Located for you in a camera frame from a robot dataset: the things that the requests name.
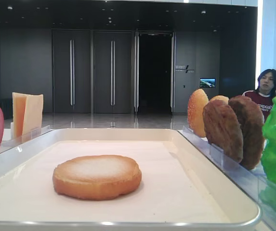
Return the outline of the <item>pale yellow cheese slice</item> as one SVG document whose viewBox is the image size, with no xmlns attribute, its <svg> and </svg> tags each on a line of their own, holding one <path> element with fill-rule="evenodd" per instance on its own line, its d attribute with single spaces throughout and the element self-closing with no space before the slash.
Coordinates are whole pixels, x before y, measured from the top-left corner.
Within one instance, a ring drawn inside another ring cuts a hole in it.
<svg viewBox="0 0 276 231">
<path fill-rule="evenodd" d="M 43 112 L 43 94 L 27 95 L 22 134 L 41 128 Z"/>
</svg>

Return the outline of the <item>outer brown meat patty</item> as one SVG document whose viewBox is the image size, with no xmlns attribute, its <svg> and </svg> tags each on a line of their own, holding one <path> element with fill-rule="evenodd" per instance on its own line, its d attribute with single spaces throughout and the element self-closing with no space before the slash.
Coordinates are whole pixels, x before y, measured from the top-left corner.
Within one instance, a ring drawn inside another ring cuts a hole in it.
<svg viewBox="0 0 276 231">
<path fill-rule="evenodd" d="M 243 134 L 243 160 L 240 164 L 252 170 L 258 165 L 263 152 L 263 113 L 259 105 L 247 96 L 233 97 L 228 105 L 234 110 Z"/>
</svg>

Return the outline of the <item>orange cheese slice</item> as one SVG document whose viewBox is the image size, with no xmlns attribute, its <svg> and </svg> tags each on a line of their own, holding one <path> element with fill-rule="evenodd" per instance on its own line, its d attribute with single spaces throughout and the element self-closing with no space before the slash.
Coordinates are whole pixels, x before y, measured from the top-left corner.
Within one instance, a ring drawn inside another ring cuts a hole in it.
<svg viewBox="0 0 276 231">
<path fill-rule="evenodd" d="M 13 138 L 20 137 L 23 132 L 26 94 L 12 93 L 13 97 Z"/>
</svg>

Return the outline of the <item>inner sesame bun top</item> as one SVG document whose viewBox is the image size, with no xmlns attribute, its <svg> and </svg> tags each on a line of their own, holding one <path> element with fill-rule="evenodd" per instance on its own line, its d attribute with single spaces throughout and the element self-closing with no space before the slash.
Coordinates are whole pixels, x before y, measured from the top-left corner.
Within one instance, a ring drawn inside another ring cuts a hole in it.
<svg viewBox="0 0 276 231">
<path fill-rule="evenodd" d="M 187 120 L 189 127 L 201 138 L 206 137 L 203 122 L 203 108 L 209 99 L 203 89 L 194 91 L 188 101 Z"/>
</svg>

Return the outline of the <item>sesame bun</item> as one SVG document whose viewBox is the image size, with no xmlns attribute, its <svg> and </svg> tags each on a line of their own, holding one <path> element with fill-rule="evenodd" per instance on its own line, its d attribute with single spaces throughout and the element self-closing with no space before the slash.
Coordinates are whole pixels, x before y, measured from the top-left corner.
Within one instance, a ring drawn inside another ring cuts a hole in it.
<svg viewBox="0 0 276 231">
<path fill-rule="evenodd" d="M 187 120 L 189 127 L 201 138 L 206 137 L 203 122 L 203 108 L 209 99 L 203 89 L 194 91 L 188 101 Z"/>
<path fill-rule="evenodd" d="M 212 98 L 210 99 L 210 101 L 214 101 L 214 100 L 221 100 L 221 101 L 223 101 L 223 102 L 225 102 L 225 103 L 228 103 L 229 98 L 226 97 L 226 96 L 223 96 L 223 95 L 217 95 L 217 96 L 214 96 L 214 97 L 212 97 Z"/>
</svg>

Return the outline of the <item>dark double door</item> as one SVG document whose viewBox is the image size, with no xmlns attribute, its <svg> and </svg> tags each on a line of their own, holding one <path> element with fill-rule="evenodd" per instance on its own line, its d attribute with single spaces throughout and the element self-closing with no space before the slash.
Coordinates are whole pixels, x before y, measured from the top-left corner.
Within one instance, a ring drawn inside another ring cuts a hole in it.
<svg viewBox="0 0 276 231">
<path fill-rule="evenodd" d="M 91 38 L 89 31 L 53 31 L 55 113 L 91 112 Z"/>
<path fill-rule="evenodd" d="M 131 112 L 131 34 L 94 33 L 94 110 Z"/>
</svg>

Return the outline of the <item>bottom bun slice on tray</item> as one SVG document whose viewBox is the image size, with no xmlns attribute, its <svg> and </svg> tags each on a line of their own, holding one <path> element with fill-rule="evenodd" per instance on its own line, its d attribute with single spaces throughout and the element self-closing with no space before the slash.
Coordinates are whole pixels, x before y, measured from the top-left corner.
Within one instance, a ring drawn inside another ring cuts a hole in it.
<svg viewBox="0 0 276 231">
<path fill-rule="evenodd" d="M 53 171 L 58 194 L 83 200 L 110 200 L 135 191 L 142 172 L 135 160 L 121 155 L 81 156 Z"/>
</svg>

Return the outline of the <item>white rectangular tray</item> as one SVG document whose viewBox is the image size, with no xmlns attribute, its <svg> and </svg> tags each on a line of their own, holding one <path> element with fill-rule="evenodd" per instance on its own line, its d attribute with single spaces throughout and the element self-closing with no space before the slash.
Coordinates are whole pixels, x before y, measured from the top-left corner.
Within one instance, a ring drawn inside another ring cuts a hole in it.
<svg viewBox="0 0 276 231">
<path fill-rule="evenodd" d="M 53 188 L 55 167 L 85 155 L 134 159 L 140 187 L 107 201 Z M 66 128 L 0 153 L 0 231 L 252 231 L 259 205 L 171 129 Z"/>
</svg>

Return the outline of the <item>outer sesame bun top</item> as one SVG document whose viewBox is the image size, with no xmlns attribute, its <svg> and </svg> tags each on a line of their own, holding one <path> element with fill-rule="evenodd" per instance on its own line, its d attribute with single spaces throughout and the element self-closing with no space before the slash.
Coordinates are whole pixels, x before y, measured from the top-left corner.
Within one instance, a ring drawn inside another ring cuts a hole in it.
<svg viewBox="0 0 276 231">
<path fill-rule="evenodd" d="M 223 101 L 223 102 L 225 102 L 225 103 L 228 103 L 229 98 L 226 97 L 226 96 L 223 96 L 223 95 L 217 95 L 217 96 L 214 96 L 214 97 L 212 97 L 212 98 L 210 99 L 210 101 L 214 101 L 214 100 L 221 100 L 221 101 Z"/>
</svg>

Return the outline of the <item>dark double door left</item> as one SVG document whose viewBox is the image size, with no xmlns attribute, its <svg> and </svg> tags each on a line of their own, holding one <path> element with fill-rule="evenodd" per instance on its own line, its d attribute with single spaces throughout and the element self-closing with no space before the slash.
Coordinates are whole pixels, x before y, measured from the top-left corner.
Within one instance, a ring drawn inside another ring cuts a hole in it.
<svg viewBox="0 0 276 231">
<path fill-rule="evenodd" d="M 91 38 L 89 31 L 53 31 L 55 113 L 91 112 Z"/>
</svg>

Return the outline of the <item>person in maroon shirt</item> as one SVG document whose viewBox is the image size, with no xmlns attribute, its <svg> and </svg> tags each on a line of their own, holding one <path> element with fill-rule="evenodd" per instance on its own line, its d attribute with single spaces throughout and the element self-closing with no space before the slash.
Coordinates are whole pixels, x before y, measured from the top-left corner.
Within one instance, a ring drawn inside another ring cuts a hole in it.
<svg viewBox="0 0 276 231">
<path fill-rule="evenodd" d="M 246 91 L 242 95 L 251 98 L 260 107 L 266 121 L 273 107 L 272 100 L 276 96 L 276 70 L 266 69 L 261 72 L 257 89 Z"/>
</svg>

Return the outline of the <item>small wall screen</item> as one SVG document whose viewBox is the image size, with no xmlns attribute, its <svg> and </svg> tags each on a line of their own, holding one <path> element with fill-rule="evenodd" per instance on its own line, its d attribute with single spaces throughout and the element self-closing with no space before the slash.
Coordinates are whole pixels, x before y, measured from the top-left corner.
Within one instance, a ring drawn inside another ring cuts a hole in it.
<svg viewBox="0 0 276 231">
<path fill-rule="evenodd" d="M 200 78 L 199 87 L 200 88 L 215 88 L 216 79 L 214 78 Z"/>
</svg>

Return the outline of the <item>left long clear acrylic rail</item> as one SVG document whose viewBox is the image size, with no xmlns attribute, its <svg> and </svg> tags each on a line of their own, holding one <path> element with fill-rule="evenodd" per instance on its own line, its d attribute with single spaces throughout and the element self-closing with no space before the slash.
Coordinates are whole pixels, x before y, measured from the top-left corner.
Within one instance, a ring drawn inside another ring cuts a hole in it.
<svg viewBox="0 0 276 231">
<path fill-rule="evenodd" d="M 49 131 L 51 131 L 51 126 L 47 125 L 42 128 L 37 128 L 37 129 L 35 129 L 25 135 L 22 135 L 20 137 L 17 137 L 17 138 L 11 139 L 11 140 L 2 141 L 0 143 L 0 154 L 2 152 L 5 152 L 5 151 L 11 149 L 11 148 L 17 147 L 27 141 L 37 138 Z"/>
</svg>

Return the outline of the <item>long clear acrylic rail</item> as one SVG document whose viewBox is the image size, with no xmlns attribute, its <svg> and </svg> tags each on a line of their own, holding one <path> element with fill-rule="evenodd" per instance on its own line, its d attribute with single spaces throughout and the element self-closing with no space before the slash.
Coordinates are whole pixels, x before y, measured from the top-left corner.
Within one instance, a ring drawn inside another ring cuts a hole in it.
<svg viewBox="0 0 276 231">
<path fill-rule="evenodd" d="M 250 196 L 262 209 L 262 221 L 276 231 L 276 184 L 267 180 L 261 165 L 257 170 L 247 170 L 223 153 L 223 150 L 198 137 L 187 127 L 180 133 L 207 159 L 223 172 L 243 192 Z"/>
<path fill-rule="evenodd" d="M 22 135 L 20 137 L 17 137 L 17 138 L 11 139 L 11 140 L 2 141 L 0 143 L 0 154 L 2 152 L 5 152 L 5 151 L 11 149 L 11 148 L 17 147 L 27 141 L 37 138 L 49 131 L 51 131 L 51 126 L 47 125 L 42 128 L 37 128 L 37 129 L 35 129 L 25 135 Z"/>
</svg>

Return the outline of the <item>right long clear acrylic rail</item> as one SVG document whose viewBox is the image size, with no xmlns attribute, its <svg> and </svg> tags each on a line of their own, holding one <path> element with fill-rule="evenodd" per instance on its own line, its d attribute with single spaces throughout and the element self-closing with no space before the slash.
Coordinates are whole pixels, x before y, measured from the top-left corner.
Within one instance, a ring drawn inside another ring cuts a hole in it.
<svg viewBox="0 0 276 231">
<path fill-rule="evenodd" d="M 207 159 L 223 172 L 243 192 L 250 196 L 262 209 L 262 221 L 276 231 L 276 184 L 267 180 L 261 165 L 257 170 L 247 170 L 223 153 L 223 150 L 198 137 L 187 127 L 180 133 Z"/>
</svg>

